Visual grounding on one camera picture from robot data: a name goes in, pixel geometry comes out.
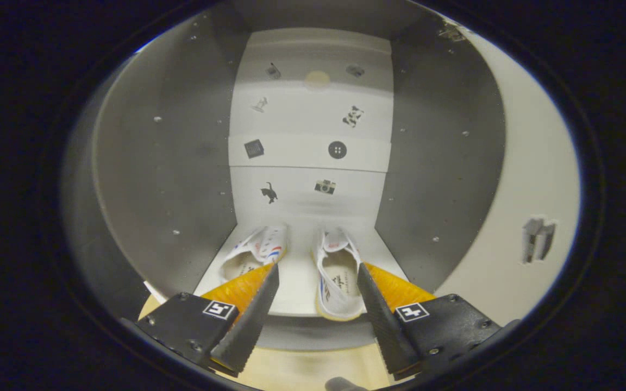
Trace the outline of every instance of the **gray wall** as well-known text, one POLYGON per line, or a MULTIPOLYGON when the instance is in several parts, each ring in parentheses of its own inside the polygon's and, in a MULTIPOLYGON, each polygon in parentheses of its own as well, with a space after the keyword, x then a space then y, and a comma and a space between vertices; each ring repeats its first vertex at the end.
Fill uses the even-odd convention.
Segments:
POLYGON ((392 40, 392 151, 375 226, 410 281, 431 292, 477 236, 505 142, 489 67, 467 40, 450 42, 440 29, 427 15, 392 40))
POLYGON ((225 3, 174 27, 127 65, 98 122, 104 215, 129 262, 164 295, 192 292, 236 225, 227 138, 249 36, 225 3))
POLYGON ((80 277, 112 315, 136 318, 149 296, 143 280, 115 244, 100 211, 91 174, 95 119, 123 64, 98 87, 79 115, 62 164, 60 196, 67 241, 80 277))

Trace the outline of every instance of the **screw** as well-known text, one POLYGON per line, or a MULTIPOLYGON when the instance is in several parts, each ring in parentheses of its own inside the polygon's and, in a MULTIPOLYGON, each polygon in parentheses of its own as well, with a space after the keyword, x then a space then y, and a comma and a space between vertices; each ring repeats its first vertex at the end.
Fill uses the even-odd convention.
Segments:
POLYGON ((196 340, 190 339, 188 342, 190 343, 190 347, 192 348, 192 350, 198 353, 202 352, 202 345, 200 345, 196 340))

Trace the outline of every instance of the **shoe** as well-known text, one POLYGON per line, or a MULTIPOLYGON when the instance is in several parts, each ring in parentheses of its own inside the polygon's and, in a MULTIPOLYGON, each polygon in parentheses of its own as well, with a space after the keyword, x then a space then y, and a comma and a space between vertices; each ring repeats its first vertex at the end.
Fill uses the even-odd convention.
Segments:
POLYGON ((286 253, 286 225, 256 228, 233 247, 219 267, 225 283, 266 264, 278 262, 286 253))
POLYGON ((313 248, 320 273, 316 310, 332 321, 349 321, 361 315, 364 301, 357 287, 361 257, 343 228, 321 230, 313 248))

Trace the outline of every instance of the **cat sticker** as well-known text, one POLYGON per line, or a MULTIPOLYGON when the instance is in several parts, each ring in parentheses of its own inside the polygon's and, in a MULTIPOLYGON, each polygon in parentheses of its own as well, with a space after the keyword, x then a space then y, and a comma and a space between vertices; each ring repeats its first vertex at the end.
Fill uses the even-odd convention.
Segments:
POLYGON ((270 182, 266 182, 269 185, 269 188, 261 188, 262 195, 268 196, 270 199, 270 204, 274 202, 274 200, 278 200, 277 194, 274 190, 272 190, 272 184, 270 182))

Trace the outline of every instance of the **camera sticker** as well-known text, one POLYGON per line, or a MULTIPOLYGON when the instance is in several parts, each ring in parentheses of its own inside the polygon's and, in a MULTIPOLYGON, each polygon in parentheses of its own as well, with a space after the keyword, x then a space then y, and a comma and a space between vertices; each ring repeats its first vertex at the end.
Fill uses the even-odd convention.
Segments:
POLYGON ((363 113, 364 111, 362 109, 359 109, 357 106, 352 106, 352 109, 349 111, 347 116, 342 119, 342 121, 351 127, 356 127, 356 124, 363 113))
POLYGON ((265 154, 265 148, 262 146, 259 139, 250 141, 250 143, 245 143, 243 145, 246 146, 246 153, 248 154, 249 159, 263 156, 265 154))
POLYGON ((317 181, 315 183, 315 191, 319 191, 323 194, 329 194, 332 196, 333 193, 335 193, 336 186, 337 184, 334 183, 333 181, 328 181, 328 180, 317 181))

